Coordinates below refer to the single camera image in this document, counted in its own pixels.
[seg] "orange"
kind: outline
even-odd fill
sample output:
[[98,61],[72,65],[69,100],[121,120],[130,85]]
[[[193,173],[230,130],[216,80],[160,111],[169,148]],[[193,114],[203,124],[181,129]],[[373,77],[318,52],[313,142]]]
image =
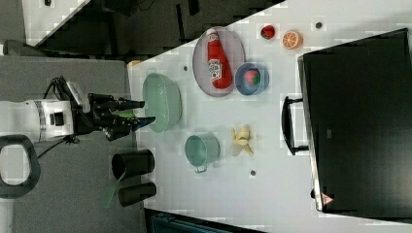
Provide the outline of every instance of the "orange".
[[283,38],[283,45],[288,50],[298,48],[303,43],[302,34],[296,31],[287,31]]

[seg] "banana peel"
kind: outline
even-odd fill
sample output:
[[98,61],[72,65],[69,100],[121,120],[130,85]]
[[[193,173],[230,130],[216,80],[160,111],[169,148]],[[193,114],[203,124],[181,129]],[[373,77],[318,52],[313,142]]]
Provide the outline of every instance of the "banana peel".
[[250,138],[249,126],[247,125],[243,126],[237,134],[236,134],[235,129],[231,128],[231,137],[233,141],[232,147],[240,149],[240,150],[232,151],[231,153],[233,156],[237,156],[242,149],[244,149],[248,153],[248,155],[254,154],[251,147],[249,146],[249,138]]

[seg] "blue bowl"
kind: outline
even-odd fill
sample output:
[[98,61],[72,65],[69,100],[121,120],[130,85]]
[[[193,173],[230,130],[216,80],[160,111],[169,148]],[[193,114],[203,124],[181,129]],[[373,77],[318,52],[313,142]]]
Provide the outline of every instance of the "blue bowl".
[[[245,74],[250,70],[257,70],[259,72],[260,83],[253,85],[246,81]],[[234,76],[234,83],[236,88],[243,95],[257,95],[261,94],[269,85],[269,76],[261,65],[246,62],[237,69],[236,75]]]

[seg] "black cup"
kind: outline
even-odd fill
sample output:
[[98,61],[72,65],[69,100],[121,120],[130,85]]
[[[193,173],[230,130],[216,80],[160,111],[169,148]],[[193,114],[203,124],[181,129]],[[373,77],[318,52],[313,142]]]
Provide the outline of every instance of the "black cup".
[[124,179],[150,173],[155,168],[155,158],[150,150],[115,154],[112,159],[112,171],[116,179],[123,173]]
[[123,207],[130,206],[155,196],[156,192],[157,188],[154,183],[124,187],[119,190],[119,202]]

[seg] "ketchup label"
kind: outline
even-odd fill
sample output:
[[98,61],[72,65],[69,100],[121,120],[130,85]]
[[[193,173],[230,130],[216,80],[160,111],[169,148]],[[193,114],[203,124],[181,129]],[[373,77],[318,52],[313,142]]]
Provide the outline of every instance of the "ketchup label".
[[222,78],[222,64],[218,59],[209,60],[209,74],[212,82]]
[[211,33],[211,34],[209,34],[207,37],[208,37],[208,41],[209,41],[209,42],[213,42],[213,41],[219,40],[219,36],[218,36],[217,33]]

